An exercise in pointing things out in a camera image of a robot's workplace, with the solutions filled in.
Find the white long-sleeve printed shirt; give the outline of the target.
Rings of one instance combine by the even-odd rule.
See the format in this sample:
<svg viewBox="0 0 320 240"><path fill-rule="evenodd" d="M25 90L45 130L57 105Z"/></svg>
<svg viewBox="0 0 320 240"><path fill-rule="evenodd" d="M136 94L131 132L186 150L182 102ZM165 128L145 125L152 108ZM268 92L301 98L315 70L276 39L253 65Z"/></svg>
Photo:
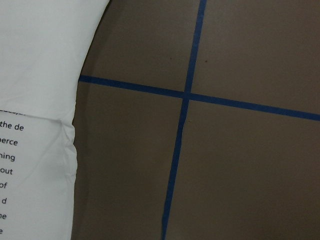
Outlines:
<svg viewBox="0 0 320 240"><path fill-rule="evenodd" d="M69 240L77 86L106 0L0 3L0 237Z"/></svg>

